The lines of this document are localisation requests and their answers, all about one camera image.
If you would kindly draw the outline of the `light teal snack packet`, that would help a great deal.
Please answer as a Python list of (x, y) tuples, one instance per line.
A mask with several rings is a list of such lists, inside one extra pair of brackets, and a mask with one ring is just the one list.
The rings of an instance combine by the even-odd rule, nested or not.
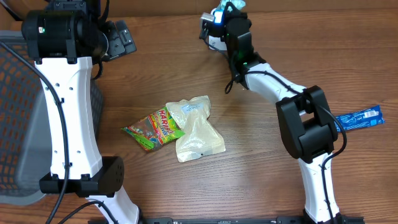
[(241, 10), (246, 6), (245, 0), (221, 0), (217, 9), (225, 9), (228, 2), (231, 2), (238, 10)]

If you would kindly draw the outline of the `Haribo gummy worms bag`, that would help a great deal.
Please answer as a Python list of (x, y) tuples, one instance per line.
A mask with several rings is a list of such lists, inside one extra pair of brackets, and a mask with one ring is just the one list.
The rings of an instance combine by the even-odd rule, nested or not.
[(147, 152), (154, 152), (185, 133), (179, 128), (166, 107), (163, 107), (138, 122), (122, 128)]

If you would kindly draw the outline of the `beige paper pouch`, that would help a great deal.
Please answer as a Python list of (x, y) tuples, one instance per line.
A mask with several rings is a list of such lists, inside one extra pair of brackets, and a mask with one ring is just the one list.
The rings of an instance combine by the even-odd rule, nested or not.
[(168, 102), (166, 107), (184, 135), (176, 140), (179, 162), (188, 162), (225, 152), (221, 134), (208, 121), (211, 101), (208, 96)]

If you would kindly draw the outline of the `blue snack bar wrapper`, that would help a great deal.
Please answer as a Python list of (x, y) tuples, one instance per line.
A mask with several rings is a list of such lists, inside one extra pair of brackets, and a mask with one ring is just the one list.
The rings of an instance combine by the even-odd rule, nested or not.
[(379, 105), (354, 113), (338, 115), (336, 119), (345, 131), (368, 128), (385, 123)]

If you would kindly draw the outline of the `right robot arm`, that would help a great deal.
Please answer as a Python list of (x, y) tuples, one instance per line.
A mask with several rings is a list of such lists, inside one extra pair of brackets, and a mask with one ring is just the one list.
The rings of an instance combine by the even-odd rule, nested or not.
[(319, 86), (306, 88), (288, 81), (274, 71), (252, 45), (248, 15), (233, 2), (202, 19), (208, 37), (226, 46), (231, 81), (275, 104), (280, 136), (287, 152), (298, 160), (305, 189), (305, 223), (343, 223), (331, 176), (331, 161), (340, 124), (330, 111)]

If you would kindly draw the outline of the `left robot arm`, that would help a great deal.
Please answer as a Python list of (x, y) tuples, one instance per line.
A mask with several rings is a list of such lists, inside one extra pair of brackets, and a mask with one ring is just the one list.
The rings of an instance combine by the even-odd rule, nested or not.
[(124, 27), (99, 1), (49, 1), (30, 11), (21, 31), (40, 77), (49, 118), (52, 161), (39, 182), (44, 194), (73, 193), (96, 205), (108, 223), (137, 223), (139, 208), (123, 187), (124, 162), (102, 156), (91, 107), (93, 65), (136, 50)]

